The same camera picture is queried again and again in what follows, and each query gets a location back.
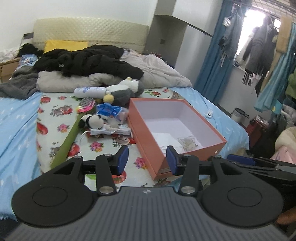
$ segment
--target circular pad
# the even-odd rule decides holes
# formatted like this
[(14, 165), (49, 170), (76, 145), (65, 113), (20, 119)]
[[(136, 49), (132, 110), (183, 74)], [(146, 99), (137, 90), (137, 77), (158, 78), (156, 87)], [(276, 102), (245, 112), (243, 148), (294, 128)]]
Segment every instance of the circular pad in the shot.
[(260, 192), (246, 187), (234, 188), (227, 194), (227, 198), (239, 207), (253, 207), (262, 200)]
[(45, 187), (33, 194), (36, 204), (43, 207), (53, 207), (63, 203), (67, 199), (67, 192), (57, 187)]
[(93, 195), (84, 184), (71, 175), (46, 174), (15, 192), (12, 209), (18, 220), (36, 227), (57, 227), (90, 210)]
[(219, 176), (203, 191), (201, 202), (213, 218), (242, 228), (272, 223), (283, 208), (280, 192), (249, 173)]

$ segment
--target pink fabric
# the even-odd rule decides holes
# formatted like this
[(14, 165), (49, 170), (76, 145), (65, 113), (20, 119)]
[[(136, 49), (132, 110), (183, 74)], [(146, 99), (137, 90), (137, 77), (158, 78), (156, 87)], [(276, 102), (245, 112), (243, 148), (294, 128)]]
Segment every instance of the pink fabric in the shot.
[(271, 159), (296, 164), (296, 151), (289, 146), (282, 146)]

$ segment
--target window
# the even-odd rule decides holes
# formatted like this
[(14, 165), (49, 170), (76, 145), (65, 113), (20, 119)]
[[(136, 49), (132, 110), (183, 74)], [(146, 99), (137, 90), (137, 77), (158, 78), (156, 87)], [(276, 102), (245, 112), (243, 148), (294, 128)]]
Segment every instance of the window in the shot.
[[(265, 18), (265, 14), (257, 11), (249, 9), (246, 11), (244, 23), (242, 25), (242, 33), (239, 39), (239, 45), (237, 47), (237, 54), (240, 53), (241, 49), (243, 48), (244, 44), (248, 40), (250, 33), (252, 32), (254, 27), (260, 27), (263, 24), (263, 19)], [(279, 28), (281, 22), (279, 20), (274, 21), (274, 26)]]

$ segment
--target tufted headboard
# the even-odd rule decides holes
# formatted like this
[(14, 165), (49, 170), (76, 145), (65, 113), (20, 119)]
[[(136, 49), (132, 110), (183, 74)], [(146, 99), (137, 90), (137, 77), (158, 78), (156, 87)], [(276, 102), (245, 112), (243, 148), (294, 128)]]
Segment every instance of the tufted headboard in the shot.
[(34, 24), (33, 44), (44, 49), (49, 39), (86, 41), (93, 44), (114, 45), (142, 52), (148, 26), (103, 18), (46, 18)]

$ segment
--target blue curtain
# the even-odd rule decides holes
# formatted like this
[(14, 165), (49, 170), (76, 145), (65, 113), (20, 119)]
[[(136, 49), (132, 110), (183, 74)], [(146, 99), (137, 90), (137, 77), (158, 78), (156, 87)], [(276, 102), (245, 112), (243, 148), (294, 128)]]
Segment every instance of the blue curtain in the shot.
[[(233, 59), (226, 57), (223, 66), (220, 67), (222, 50), (218, 45), (226, 29), (223, 20), (231, 15), (232, 6), (233, 2), (229, 0), (224, 0), (222, 3), (209, 50), (193, 87), (214, 104), (217, 104), (222, 97), (233, 66)], [(242, 12), (245, 15), (246, 7), (242, 7)]]

